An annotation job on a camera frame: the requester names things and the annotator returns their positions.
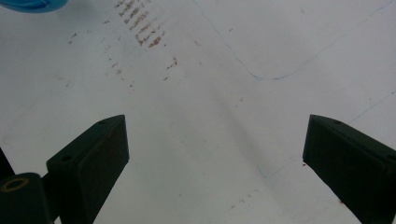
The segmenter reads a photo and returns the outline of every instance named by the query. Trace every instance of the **blue object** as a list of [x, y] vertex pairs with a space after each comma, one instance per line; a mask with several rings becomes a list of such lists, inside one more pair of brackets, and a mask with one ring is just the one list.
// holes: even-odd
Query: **blue object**
[[43, 13], [61, 8], [67, 0], [0, 0], [0, 6], [8, 9], [28, 12]]

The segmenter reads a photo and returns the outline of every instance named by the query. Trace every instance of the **white table surface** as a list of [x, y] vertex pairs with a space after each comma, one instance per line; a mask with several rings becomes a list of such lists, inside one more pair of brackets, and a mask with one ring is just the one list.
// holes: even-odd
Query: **white table surface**
[[359, 223], [308, 167], [310, 114], [396, 148], [396, 1], [0, 8], [0, 146], [44, 175], [96, 121], [131, 160], [95, 223]]

